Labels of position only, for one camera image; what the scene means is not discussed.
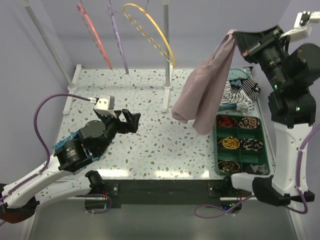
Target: red hoop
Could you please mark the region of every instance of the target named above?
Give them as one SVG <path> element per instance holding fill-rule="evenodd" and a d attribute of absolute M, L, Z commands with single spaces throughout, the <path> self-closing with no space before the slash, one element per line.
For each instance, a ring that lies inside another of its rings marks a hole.
<path fill-rule="evenodd" d="M 91 35 L 91 38 L 92 40 L 94 41 L 96 47 L 99 49 L 100 53 L 102 54 L 104 60 L 106 61 L 106 63 L 108 64 L 109 66 L 109 69 L 112 70 L 112 65 L 111 65 L 111 62 L 110 62 L 110 59 L 108 57 L 108 54 L 105 50 L 105 47 L 104 47 L 104 44 L 102 43 L 98 33 L 97 33 L 97 30 L 94 26 L 94 24 L 92 23 L 89 15 L 86 13 L 85 9 L 84 9 L 84 6 L 80 3 L 77 4 L 77 8 L 78 8 L 78 11 L 80 12 L 81 14 L 81 17 L 84 21 L 84 24 L 86 25 L 86 28 L 88 29 L 90 35 Z"/>

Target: purple hoop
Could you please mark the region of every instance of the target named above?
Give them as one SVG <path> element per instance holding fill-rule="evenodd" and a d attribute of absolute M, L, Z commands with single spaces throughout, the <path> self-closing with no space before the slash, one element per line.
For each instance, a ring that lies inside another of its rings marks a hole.
<path fill-rule="evenodd" d="M 129 69 L 128 69 L 125 53 L 124 53 L 124 50 L 122 48 L 122 44 L 121 44 L 120 37 L 119 37 L 119 32 L 118 32 L 118 28 L 117 28 L 117 24 L 116 24 L 116 18 L 114 16 L 114 12 L 113 12 L 112 6 L 111 6 L 111 0 L 109 0 L 108 9 L 109 9 L 110 16 L 111 16 L 111 22 L 112 22 L 112 26 L 113 26 L 113 31 L 114 31 L 116 43 L 118 45 L 118 48 L 119 48 L 119 51 L 120 51 L 120 55 L 121 55 L 121 58 L 122 58 L 122 62 L 123 62 L 123 65 L 124 65 L 125 74 L 129 74 Z"/>

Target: striped cloth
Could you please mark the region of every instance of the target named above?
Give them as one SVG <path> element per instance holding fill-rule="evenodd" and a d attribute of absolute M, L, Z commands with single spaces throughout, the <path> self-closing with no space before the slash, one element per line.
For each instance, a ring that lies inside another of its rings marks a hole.
<path fill-rule="evenodd" d="M 253 110 L 253 102 L 245 91 L 239 88 L 233 91 L 229 80 L 226 81 L 220 106 L 226 104 L 236 104 L 236 109 L 241 112 L 250 113 Z"/>
<path fill-rule="evenodd" d="M 260 94 L 260 87 L 251 78 L 238 77 L 236 79 L 230 80 L 231 83 L 231 92 L 233 94 L 239 93 L 240 90 L 243 90 L 245 94 L 251 100 L 257 100 Z"/>

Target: yellow hoop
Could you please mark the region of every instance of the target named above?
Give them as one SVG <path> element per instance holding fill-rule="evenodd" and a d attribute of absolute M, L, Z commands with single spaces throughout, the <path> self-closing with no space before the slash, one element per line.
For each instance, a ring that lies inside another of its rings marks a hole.
<path fill-rule="evenodd" d="M 169 52 L 169 55 L 171 57 L 171 61 L 170 59 L 168 59 L 168 54 L 165 52 L 165 51 L 162 51 L 161 50 L 161 46 L 159 44 L 156 44 L 155 43 L 155 40 L 152 38 L 152 37 L 149 37 L 149 33 L 147 33 L 146 31 L 143 30 L 142 26 L 138 25 L 137 24 L 137 21 L 136 20 L 133 20 L 132 19 L 132 16 L 130 14 L 127 14 L 125 13 L 125 10 L 126 10 L 126 7 L 127 6 L 132 6 L 132 7 L 135 7 L 137 9 L 139 9 L 142 13 L 145 14 L 145 16 L 150 20 L 150 22 L 154 25 L 155 29 L 159 32 L 162 40 L 164 41 L 164 44 L 166 46 L 166 48 L 168 49 L 168 52 Z M 156 23 L 156 21 L 147 13 L 147 11 L 145 9 L 143 9 L 142 7 L 138 6 L 137 4 L 134 4 L 134 3 L 127 3 L 125 5 L 123 5 L 123 8 L 122 8 L 122 13 L 125 15 L 125 17 L 127 19 L 129 19 L 131 21 L 131 23 L 135 26 L 135 28 L 141 32 L 141 34 L 147 38 L 147 40 L 153 44 L 153 46 L 158 49 L 161 53 L 162 56 L 164 56 L 166 58 L 166 60 L 172 64 L 173 67 L 176 66 L 176 60 L 175 60 L 175 56 L 174 56 L 174 53 L 172 52 L 171 50 L 171 47 L 164 35 L 164 33 L 161 31 L 160 27 L 158 26 L 158 24 Z"/>

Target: white stand base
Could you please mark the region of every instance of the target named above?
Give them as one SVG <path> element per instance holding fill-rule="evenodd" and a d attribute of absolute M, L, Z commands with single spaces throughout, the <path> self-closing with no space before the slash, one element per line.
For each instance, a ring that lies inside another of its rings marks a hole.
<path fill-rule="evenodd" d="M 286 125 L 275 122 L 274 128 L 276 169 L 272 179 L 272 187 L 282 196 L 285 194 L 297 196 L 299 195 L 296 189 L 298 149 L 302 141 L 312 131 L 312 126 L 309 126 L 308 123 L 302 123 L 296 124 L 292 129 L 289 129 Z M 303 193 L 308 191 L 306 181 L 307 148 L 308 145 L 304 148 L 300 171 L 300 186 Z"/>
<path fill-rule="evenodd" d="M 164 85 L 164 95 L 163 95 L 163 103 L 161 112 L 166 113 L 168 111 L 168 105 L 169 105 L 169 97 L 170 97 L 170 90 L 172 89 L 172 77 L 174 75 L 174 66 L 170 64 L 170 86 Z"/>
<path fill-rule="evenodd" d="M 74 71 L 74 75 L 73 75 L 73 79 L 72 79 L 72 83 L 75 85 L 75 90 L 69 90 L 69 94 L 76 94 L 78 91 L 78 81 L 79 81 L 79 77 L 80 77 L 80 73 L 82 70 L 82 66 L 81 64 L 77 64 L 75 71 Z M 73 103 L 74 98 L 71 96 L 68 96 L 66 98 L 65 101 L 65 105 L 64 105 L 64 109 L 63 109 L 63 114 L 64 115 L 68 115 L 71 111 L 71 107 L 72 107 L 72 103 Z"/>

